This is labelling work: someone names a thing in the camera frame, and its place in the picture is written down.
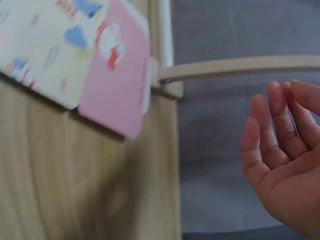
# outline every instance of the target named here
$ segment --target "light wood grain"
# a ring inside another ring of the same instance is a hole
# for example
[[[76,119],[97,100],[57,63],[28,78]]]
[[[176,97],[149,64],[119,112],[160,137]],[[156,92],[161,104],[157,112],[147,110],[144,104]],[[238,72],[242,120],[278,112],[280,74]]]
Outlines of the light wood grain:
[[[160,80],[170,79],[173,82],[171,84],[174,84],[176,81],[199,80],[202,78],[299,70],[320,71],[320,56],[254,56],[203,61],[160,68],[158,77]]]
[[[148,0],[133,2],[149,15]],[[153,96],[138,139],[119,142],[9,81],[0,80],[0,240],[181,238],[175,101]]]

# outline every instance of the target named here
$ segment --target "wooden crib rail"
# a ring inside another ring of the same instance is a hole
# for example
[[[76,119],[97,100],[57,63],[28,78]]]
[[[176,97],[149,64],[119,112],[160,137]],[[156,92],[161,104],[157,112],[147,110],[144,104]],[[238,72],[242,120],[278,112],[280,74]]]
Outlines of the wooden crib rail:
[[[168,84],[240,74],[302,70],[320,71],[320,55],[254,56],[173,65],[160,68],[158,79],[160,83]]]

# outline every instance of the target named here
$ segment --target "cartoon character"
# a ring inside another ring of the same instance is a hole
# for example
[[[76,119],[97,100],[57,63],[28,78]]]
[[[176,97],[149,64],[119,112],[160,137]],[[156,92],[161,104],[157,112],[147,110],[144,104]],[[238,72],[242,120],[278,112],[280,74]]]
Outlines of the cartoon character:
[[[93,18],[102,7],[102,4],[90,3],[89,0],[73,0],[75,8],[82,12],[88,19]]]
[[[4,70],[5,73],[14,80],[30,89],[36,84],[36,74],[31,70],[27,59],[17,57],[11,63],[7,64]]]
[[[121,41],[120,27],[116,22],[108,25],[102,22],[97,31],[95,48],[99,55],[107,61],[110,70],[115,70],[117,64],[125,55],[126,46]]]
[[[106,60],[110,70],[115,70],[117,64],[125,55],[126,46],[121,40],[120,27],[116,22],[108,24],[103,21],[96,31],[96,37],[90,42],[80,25],[68,29],[64,40],[74,48],[89,50],[92,46]]]

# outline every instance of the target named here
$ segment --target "hand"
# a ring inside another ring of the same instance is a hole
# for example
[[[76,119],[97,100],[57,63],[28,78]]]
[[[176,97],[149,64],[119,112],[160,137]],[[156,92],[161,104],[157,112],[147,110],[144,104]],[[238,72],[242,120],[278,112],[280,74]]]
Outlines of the hand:
[[[274,218],[320,239],[320,126],[309,112],[320,114],[320,87],[272,81],[266,91],[269,104],[262,95],[252,98],[241,142],[243,172]]]

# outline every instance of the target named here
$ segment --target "gray mattress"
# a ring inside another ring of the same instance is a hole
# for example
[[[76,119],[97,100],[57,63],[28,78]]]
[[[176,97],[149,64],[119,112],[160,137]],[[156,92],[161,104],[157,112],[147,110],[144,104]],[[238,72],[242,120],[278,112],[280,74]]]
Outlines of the gray mattress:
[[[320,54],[317,0],[173,0],[172,18],[176,64]],[[251,97],[265,94],[270,80],[294,79],[319,84],[320,74],[255,74],[185,84],[179,103],[184,233],[234,233],[282,225],[264,210],[243,176],[240,139]]]

